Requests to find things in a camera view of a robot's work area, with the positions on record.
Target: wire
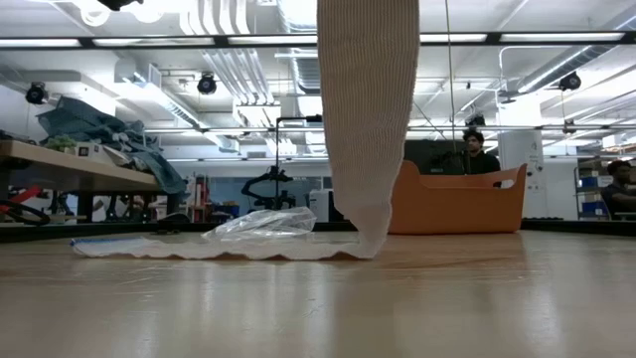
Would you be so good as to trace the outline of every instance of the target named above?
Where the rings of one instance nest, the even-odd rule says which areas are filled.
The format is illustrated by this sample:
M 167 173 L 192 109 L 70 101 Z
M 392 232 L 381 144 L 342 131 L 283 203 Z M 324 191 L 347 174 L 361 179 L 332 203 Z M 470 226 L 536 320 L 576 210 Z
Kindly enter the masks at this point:
M 447 140 L 447 139 L 446 139 L 446 137 L 444 136 L 444 133 L 443 133 L 441 130 L 437 129 L 437 127 L 435 126 L 435 124 L 433 124 L 433 123 L 430 121 L 430 118 L 428 118 L 428 116 L 426 116 L 426 114 L 424 114 L 424 112 L 421 110 L 421 108 L 419 107 L 419 105 L 417 105 L 417 103 L 415 103 L 415 101 L 413 101 L 413 105 L 415 106 L 415 108 L 417 108 L 417 110 L 419 110 L 419 112 L 421 113 L 421 115 L 423 115 L 423 116 L 424 116 L 424 119 L 426 119 L 426 121 L 428 122 L 428 124 L 430 124 L 430 126 L 432 126 L 432 127 L 433 127 L 433 129 L 435 129 L 435 130 L 436 130 L 436 131 L 437 131 L 437 132 L 441 135 L 441 137 L 442 137 L 442 138 L 444 138 L 444 140 Z
M 448 36 L 448 77 L 450 78 L 450 121 L 453 132 L 453 150 L 457 152 L 457 143 L 455 143 L 455 90 L 453 88 L 453 82 L 455 77 L 453 75 L 453 59 L 452 49 L 450 46 L 450 9 L 448 7 L 448 0 L 444 0 L 446 4 L 446 32 Z
M 3 208 L 4 214 L 6 214 L 7 216 L 13 218 L 13 220 L 15 220 L 18 223 L 23 223 L 23 224 L 27 224 L 27 225 L 35 225 L 35 226 L 43 226 L 43 225 L 47 225 L 51 222 L 51 218 L 41 212 L 40 210 L 28 207 L 26 205 L 23 204 L 19 204 L 19 203 L 14 203 L 12 201 L 9 200 L 1 200 L 0 199 L 0 206 L 3 207 L 8 207 L 8 208 Z M 27 219 L 25 217 L 23 217 L 21 214 L 19 214 L 18 212 L 14 212 L 12 209 L 17 209 L 17 210 L 22 210 L 22 211 L 26 211 L 29 212 L 31 214 L 33 214 L 34 216 L 36 216 L 39 220 L 31 220 L 31 219 Z

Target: air duct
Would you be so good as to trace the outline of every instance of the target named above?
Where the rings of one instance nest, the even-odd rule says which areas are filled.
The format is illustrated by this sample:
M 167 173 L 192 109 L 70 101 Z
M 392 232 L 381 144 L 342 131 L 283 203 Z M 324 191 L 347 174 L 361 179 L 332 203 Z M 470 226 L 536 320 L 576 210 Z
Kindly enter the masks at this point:
M 636 29 L 636 5 L 623 11 L 612 19 L 602 29 L 616 31 L 633 31 Z M 563 77 L 573 73 L 577 69 L 589 64 L 595 59 L 607 54 L 614 45 L 596 45 L 586 47 L 574 47 L 554 58 L 545 66 L 520 80 L 517 91 L 520 94 L 531 93 L 553 84 Z
M 198 130 L 202 128 L 202 123 L 197 119 L 193 110 L 161 89 L 162 76 L 154 66 L 150 64 L 139 66 L 133 59 L 126 58 L 115 64 L 114 73 L 116 84 L 128 84 L 136 94 L 154 100 L 172 115 L 184 120 L 194 128 Z M 236 140 L 227 139 L 217 134 L 206 135 L 206 137 L 217 144 L 221 151 L 239 151 L 239 143 Z

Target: black cable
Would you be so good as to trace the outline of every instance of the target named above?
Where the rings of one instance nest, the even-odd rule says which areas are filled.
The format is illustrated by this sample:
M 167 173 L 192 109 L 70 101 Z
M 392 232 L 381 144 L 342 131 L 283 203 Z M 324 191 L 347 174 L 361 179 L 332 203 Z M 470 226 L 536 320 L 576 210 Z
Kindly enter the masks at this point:
M 34 226 L 43 226 L 43 225 L 47 225 L 47 224 L 51 223 L 51 218 L 47 214 L 41 212 L 40 210 L 28 207 L 26 205 L 19 204 L 19 203 L 14 203 L 14 202 L 9 201 L 9 200 L 1 200 L 0 199 L 0 206 L 9 207 L 9 210 L 7 210 L 5 212 L 5 215 L 13 218 L 13 220 L 15 220 L 18 223 L 23 223 L 23 224 L 26 224 L 26 225 L 34 225 Z M 37 216 L 38 218 L 40 218 L 40 220 L 27 219 L 27 218 L 23 217 L 22 215 L 20 215 L 18 213 L 14 213 L 12 211 L 12 209 L 17 209 L 17 210 L 22 210 L 22 211 L 29 212 L 29 213 Z

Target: orange plastic bin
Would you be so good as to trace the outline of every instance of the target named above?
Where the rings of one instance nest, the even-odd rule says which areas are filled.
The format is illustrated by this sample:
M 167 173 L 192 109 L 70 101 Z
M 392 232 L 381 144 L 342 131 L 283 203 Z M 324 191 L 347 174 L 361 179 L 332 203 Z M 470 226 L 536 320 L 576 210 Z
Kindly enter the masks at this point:
M 405 161 L 393 193 L 394 235 L 514 233 L 521 227 L 526 167 L 480 175 L 419 175 Z M 497 182 L 514 180 L 500 189 Z

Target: white fabric sleeve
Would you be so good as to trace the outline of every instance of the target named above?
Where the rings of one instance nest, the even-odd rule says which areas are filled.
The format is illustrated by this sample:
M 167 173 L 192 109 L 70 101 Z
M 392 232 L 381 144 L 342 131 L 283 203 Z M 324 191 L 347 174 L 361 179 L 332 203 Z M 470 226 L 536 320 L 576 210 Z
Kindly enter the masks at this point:
M 318 56 L 336 208 L 381 245 L 403 159 L 419 50 L 418 0 L 319 0 Z

